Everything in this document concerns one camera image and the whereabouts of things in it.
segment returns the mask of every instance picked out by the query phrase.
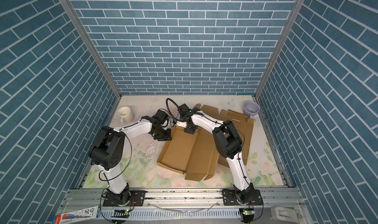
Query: blue brick wall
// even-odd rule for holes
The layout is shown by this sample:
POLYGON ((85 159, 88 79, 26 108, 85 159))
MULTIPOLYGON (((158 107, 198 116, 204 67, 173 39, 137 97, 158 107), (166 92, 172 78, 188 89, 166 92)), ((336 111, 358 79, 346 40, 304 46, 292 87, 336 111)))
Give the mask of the blue brick wall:
POLYGON ((51 221, 115 96, 58 0, 0 0, 0 223, 51 221))
POLYGON ((261 94, 314 223, 378 223, 377 62, 377 0, 305 0, 261 94))
POLYGON ((253 94, 294 0, 71 0, 123 94, 253 94))

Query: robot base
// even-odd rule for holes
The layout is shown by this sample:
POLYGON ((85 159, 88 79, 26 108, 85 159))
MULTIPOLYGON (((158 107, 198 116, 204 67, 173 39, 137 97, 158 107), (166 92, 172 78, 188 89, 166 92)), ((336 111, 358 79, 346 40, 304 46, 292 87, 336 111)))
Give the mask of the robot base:
POLYGON ((235 188, 234 190, 223 189, 222 196, 224 206, 248 205, 250 200, 252 200, 253 205, 262 205, 263 203, 260 191, 255 189, 251 190, 250 198, 248 200, 243 200, 243 198, 241 198, 243 196, 243 192, 238 190, 237 188, 235 188), (237 196, 244 202, 241 203, 238 200, 237 196))
POLYGON ((106 193, 103 194, 104 202, 102 206, 104 207, 124 207, 133 206, 130 201, 134 202, 134 206, 143 206, 145 191, 144 190, 129 190, 129 184, 120 194, 115 194, 107 189, 106 193))

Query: table surface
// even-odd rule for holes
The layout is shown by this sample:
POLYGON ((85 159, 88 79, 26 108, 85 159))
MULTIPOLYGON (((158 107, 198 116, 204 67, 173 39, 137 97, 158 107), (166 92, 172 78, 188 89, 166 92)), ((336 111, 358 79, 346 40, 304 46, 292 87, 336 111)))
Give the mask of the table surface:
MULTIPOLYGON (((159 108, 166 109, 168 96, 123 96, 110 123, 110 127, 122 126, 118 109, 123 106, 130 107, 134 114, 133 122, 142 116, 153 116, 159 108)), ((229 95, 169 95, 178 105, 186 103, 193 108, 197 103, 210 105, 222 109, 230 109, 243 113, 243 104, 253 100, 252 96, 229 95)), ((169 103, 171 112, 176 115, 177 108, 169 103)), ((283 185, 281 175, 272 155, 264 129, 258 115, 254 116, 254 128, 248 154, 246 172, 253 185, 283 185)), ((164 146, 164 141, 156 141, 149 134, 142 134, 131 140, 132 159, 123 177, 130 187, 219 187, 232 186, 233 177, 228 167, 217 165, 214 177, 200 182, 185 180, 185 175, 164 169, 157 165, 157 158, 164 146)), ((130 145, 125 141, 121 159, 121 170, 130 158, 130 145)), ((106 182, 98 178, 97 166, 92 166, 84 182, 83 188, 105 188, 106 182)))

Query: robotic arm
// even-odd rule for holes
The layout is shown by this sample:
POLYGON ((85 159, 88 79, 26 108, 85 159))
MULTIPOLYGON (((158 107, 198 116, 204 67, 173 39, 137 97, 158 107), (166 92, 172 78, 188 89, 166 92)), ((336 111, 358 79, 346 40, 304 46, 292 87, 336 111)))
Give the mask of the robotic arm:
MULTIPOLYGON (((189 109, 186 104, 178 109, 181 119, 175 123, 184 127, 184 132, 193 134, 200 126, 213 134, 219 154, 226 158, 230 166, 236 198, 239 203, 248 204, 256 190, 246 175, 241 159, 242 140, 234 124, 230 120, 223 122, 212 118, 198 108, 189 109)), ((159 109, 153 117, 144 116, 140 121, 121 127, 105 126, 97 133, 88 155, 92 158, 92 165, 98 165, 104 172, 109 184, 107 193, 116 200, 119 206, 127 205, 130 199, 129 185, 120 175, 122 171, 119 164, 125 137, 130 140, 138 135, 149 133, 158 141, 172 140, 171 131, 166 128, 168 122, 168 114, 159 109)))

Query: black cable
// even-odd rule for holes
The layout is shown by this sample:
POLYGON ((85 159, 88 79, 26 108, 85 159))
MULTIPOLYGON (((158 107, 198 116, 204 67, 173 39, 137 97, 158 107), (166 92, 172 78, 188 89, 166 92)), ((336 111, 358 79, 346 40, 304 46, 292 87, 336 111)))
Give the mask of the black cable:
POLYGON ((181 115, 181 112, 180 112, 180 108, 178 107, 177 103, 175 103, 175 101, 173 101, 172 99, 167 98, 167 99, 166 99, 166 106, 167 106, 168 113, 170 114, 170 116, 171 116, 173 119, 175 119, 176 121, 184 122, 184 121, 182 121, 182 120, 180 120, 180 119, 177 119, 176 117, 173 116, 173 114, 172 114, 171 111, 169 110, 168 101, 171 101, 171 102, 177 107, 178 113, 180 114, 180 119, 182 119, 182 115, 181 115))
POLYGON ((264 202, 262 202, 262 210, 261 210, 260 216, 256 220, 260 219, 263 212, 264 212, 264 202))
POLYGON ((123 132, 123 133, 125 134, 127 140, 129 141, 129 144, 130 144, 130 158, 129 158, 129 162, 127 163, 127 165, 125 166, 125 168, 123 169, 123 171, 122 171, 120 174, 118 174, 116 177, 113 177, 113 178, 111 178, 111 179, 108 179, 108 178, 106 177, 104 171, 102 171, 102 172, 104 173, 104 176, 105 176, 105 179, 106 179, 106 180, 101 179, 101 177, 100 177, 100 173, 101 173, 101 171, 98 173, 98 178, 99 178, 100 180, 102 180, 102 181, 107 181, 108 184, 109 184, 109 181, 110 181, 110 180, 114 180, 114 179, 116 179, 118 176, 120 176, 120 175, 126 170, 126 168, 127 168, 127 167, 129 166, 129 164, 130 164, 131 156, 133 155, 133 146, 131 145, 130 139, 129 139, 129 137, 126 135, 125 132, 123 132))
POLYGON ((136 124, 138 124, 138 123, 139 123, 139 122, 136 122, 136 123, 134 123, 134 124, 132 124, 132 125, 125 126, 125 127, 121 126, 121 129, 124 129, 124 128, 130 127, 130 126, 136 125, 136 124))
POLYGON ((105 190, 105 189, 106 189, 106 188, 104 188, 104 189, 102 190, 102 192, 101 192, 101 196, 100 196, 100 205, 99 205, 99 207, 100 207, 100 213, 101 213, 101 216, 102 216, 106 221, 111 222, 111 223, 114 224, 114 222, 108 220, 108 219, 102 214, 102 210, 101 210, 101 199, 102 199, 102 194, 104 193, 104 190, 105 190))
POLYGON ((247 182, 247 184, 249 184, 248 181, 247 181, 247 176, 246 176, 246 175, 244 174, 244 172, 243 172, 243 167, 242 167, 242 164, 240 163, 239 154, 240 154, 240 153, 237 153, 237 159, 238 159, 238 161, 239 161, 239 166, 240 166, 240 169, 242 170, 242 174, 243 174, 243 178, 245 179, 245 182, 247 182))
POLYGON ((171 118, 171 119, 172 119, 172 121, 170 122, 170 126, 171 126, 171 127, 174 127, 174 126, 175 126, 175 124, 172 124, 172 122, 174 122, 174 120, 175 120, 175 119, 173 119, 172 117, 169 117, 169 118, 171 118))

